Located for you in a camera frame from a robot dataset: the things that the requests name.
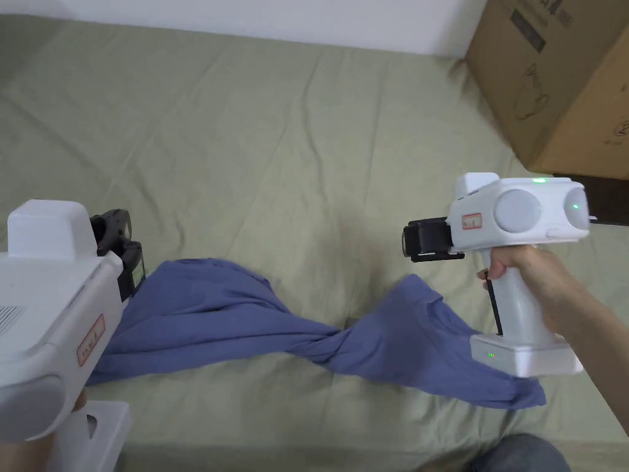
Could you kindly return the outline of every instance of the jeans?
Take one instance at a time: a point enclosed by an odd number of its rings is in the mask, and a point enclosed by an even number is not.
[[[506,436],[470,463],[470,472],[570,472],[561,452],[530,434]]]

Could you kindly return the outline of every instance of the human hand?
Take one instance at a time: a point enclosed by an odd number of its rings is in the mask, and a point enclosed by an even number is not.
[[[494,248],[487,277],[499,279],[509,267],[520,270],[522,280],[542,306],[544,324],[552,332],[563,334],[573,307],[594,299],[551,252],[532,246]],[[485,279],[485,271],[477,276]]]

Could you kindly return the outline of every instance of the mattress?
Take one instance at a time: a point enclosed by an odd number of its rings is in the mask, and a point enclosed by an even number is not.
[[[126,208],[147,267],[221,257],[342,327],[419,274],[492,330],[479,261],[412,264],[400,234],[469,171],[527,176],[457,60],[24,16],[0,18],[0,217],[29,198]],[[0,229],[6,244],[6,228]],[[629,322],[629,230],[552,247]],[[573,470],[629,463],[586,374],[505,412],[335,375],[284,354],[109,383],[131,405],[123,471],[460,470],[513,432]]]

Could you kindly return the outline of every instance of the device base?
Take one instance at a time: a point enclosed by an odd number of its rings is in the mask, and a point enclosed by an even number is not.
[[[472,358],[516,377],[577,374],[581,362],[560,338],[549,345],[513,344],[495,334],[476,334],[470,339]]]
[[[111,472],[131,429],[124,402],[88,402],[57,431],[47,472]]]

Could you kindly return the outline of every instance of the vent grille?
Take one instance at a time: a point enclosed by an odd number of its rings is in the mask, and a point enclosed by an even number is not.
[[[0,305],[0,336],[7,331],[9,326],[11,326],[25,310],[25,306]]]

